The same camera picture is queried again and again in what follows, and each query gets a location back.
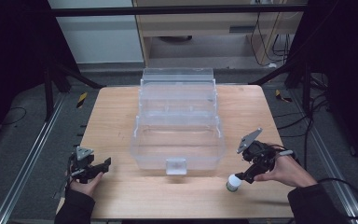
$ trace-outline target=transparent plastic bin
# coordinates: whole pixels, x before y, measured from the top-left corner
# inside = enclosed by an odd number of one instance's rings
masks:
[[[167,175],[212,170],[226,147],[212,69],[145,69],[131,155],[141,169]]]

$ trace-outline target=black stand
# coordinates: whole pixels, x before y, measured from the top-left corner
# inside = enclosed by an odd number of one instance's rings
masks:
[[[27,39],[27,42],[33,49],[34,56],[38,59],[41,66],[43,66],[47,111],[45,120],[49,120],[54,112],[54,100],[51,82],[54,82],[60,92],[68,92],[71,90],[71,85],[66,79],[66,76],[74,77],[77,80],[92,87],[93,89],[103,88],[104,85],[97,84],[80,75],[75,59],[73,59],[72,53],[70,52],[69,47],[67,47],[62,33],[60,33],[62,38],[58,38],[57,36],[54,36],[53,40],[46,38],[46,35],[48,34],[48,31],[44,30],[44,25],[46,24],[49,26],[58,27],[58,29],[56,29],[56,31],[58,30],[57,32],[61,31],[56,18],[52,16],[37,17],[35,15],[31,15],[29,13],[30,11],[31,9],[28,6],[22,6],[20,13],[18,13],[17,16],[14,15],[13,19],[21,28],[24,37]],[[57,53],[57,51],[53,51],[52,45],[56,43],[50,43],[52,41],[64,42],[65,49],[68,49],[67,56],[71,58],[71,60],[69,60],[70,62],[66,62],[66,64],[70,64],[72,68],[69,68],[63,63],[57,62],[56,58],[60,59],[60,55],[57,54],[60,54],[60,52]]]

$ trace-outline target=stacked plastic box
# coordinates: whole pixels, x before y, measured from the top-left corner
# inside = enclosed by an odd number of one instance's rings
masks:
[[[141,169],[212,170],[226,151],[213,69],[146,68],[131,155]]]

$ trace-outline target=aluminum rail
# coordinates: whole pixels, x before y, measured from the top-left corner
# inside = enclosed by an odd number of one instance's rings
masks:
[[[7,223],[11,212],[13,211],[13,208],[17,203],[17,200],[20,198],[22,190],[24,189],[31,172],[34,169],[34,165],[37,161],[37,158],[39,157],[39,154],[48,139],[48,135],[50,134],[51,129],[54,126],[54,123],[61,112],[64,98],[65,94],[60,93],[59,99],[57,100],[55,106],[55,112],[52,114],[50,120],[46,121],[43,125],[30,153],[28,154],[28,157],[26,158],[24,164],[19,171],[19,174],[16,177],[16,180],[14,181],[5,200],[0,206],[0,224]]]

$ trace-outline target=hand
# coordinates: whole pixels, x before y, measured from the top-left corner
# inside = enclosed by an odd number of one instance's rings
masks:
[[[256,175],[255,181],[276,180],[284,185],[305,188],[317,184],[316,180],[304,170],[291,156],[277,155],[274,169]]]
[[[80,184],[79,182],[74,180],[71,183],[71,189],[92,197],[95,188],[97,188],[97,185],[100,183],[102,178],[103,178],[103,172],[100,172],[88,184]]]

